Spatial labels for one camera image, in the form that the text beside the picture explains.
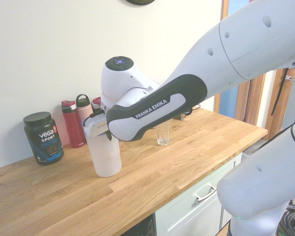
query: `black lid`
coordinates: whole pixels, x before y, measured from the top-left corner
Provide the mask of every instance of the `black lid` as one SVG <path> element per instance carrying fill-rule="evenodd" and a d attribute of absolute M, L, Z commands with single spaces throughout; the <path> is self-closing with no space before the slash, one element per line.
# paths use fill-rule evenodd
<path fill-rule="evenodd" d="M 51 114 L 49 112 L 37 112 L 28 115 L 23 119 L 24 124 L 34 126 L 44 124 L 51 120 Z"/>
<path fill-rule="evenodd" d="M 75 100 L 78 107 L 86 107 L 90 104 L 89 97 L 87 97 L 85 94 L 80 94 L 77 96 L 77 99 Z"/>

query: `clear drinking glass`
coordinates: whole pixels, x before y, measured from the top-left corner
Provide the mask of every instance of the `clear drinking glass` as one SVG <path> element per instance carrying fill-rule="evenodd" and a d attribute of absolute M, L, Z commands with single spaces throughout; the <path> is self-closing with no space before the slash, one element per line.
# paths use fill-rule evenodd
<path fill-rule="evenodd" d="M 159 145 L 167 145 L 170 142 L 170 130 L 172 120 L 168 120 L 164 123 L 159 124 L 156 127 L 157 130 L 157 143 Z"/>

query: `cabinet door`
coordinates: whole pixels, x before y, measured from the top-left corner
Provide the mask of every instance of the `cabinet door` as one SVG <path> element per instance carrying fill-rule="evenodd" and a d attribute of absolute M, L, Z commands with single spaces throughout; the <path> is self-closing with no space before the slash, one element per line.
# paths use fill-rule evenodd
<path fill-rule="evenodd" d="M 215 236 L 219 232 L 222 206 L 217 198 L 172 236 Z"/>

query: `vega sport container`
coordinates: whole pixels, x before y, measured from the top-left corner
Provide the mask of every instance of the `vega sport container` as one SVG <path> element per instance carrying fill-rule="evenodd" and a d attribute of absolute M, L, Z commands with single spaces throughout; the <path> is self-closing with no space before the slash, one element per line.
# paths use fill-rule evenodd
<path fill-rule="evenodd" d="M 50 165 L 64 154 L 54 119 L 49 112 L 38 112 L 23 119 L 24 130 L 36 162 Z"/>

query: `white cabinet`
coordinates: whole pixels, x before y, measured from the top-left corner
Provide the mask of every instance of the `white cabinet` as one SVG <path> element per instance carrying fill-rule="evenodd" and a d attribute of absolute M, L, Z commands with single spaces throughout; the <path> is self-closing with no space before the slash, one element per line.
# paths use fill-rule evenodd
<path fill-rule="evenodd" d="M 215 236 L 230 219 L 217 198 L 216 185 L 240 159 L 241 154 L 157 210 L 157 236 Z"/>

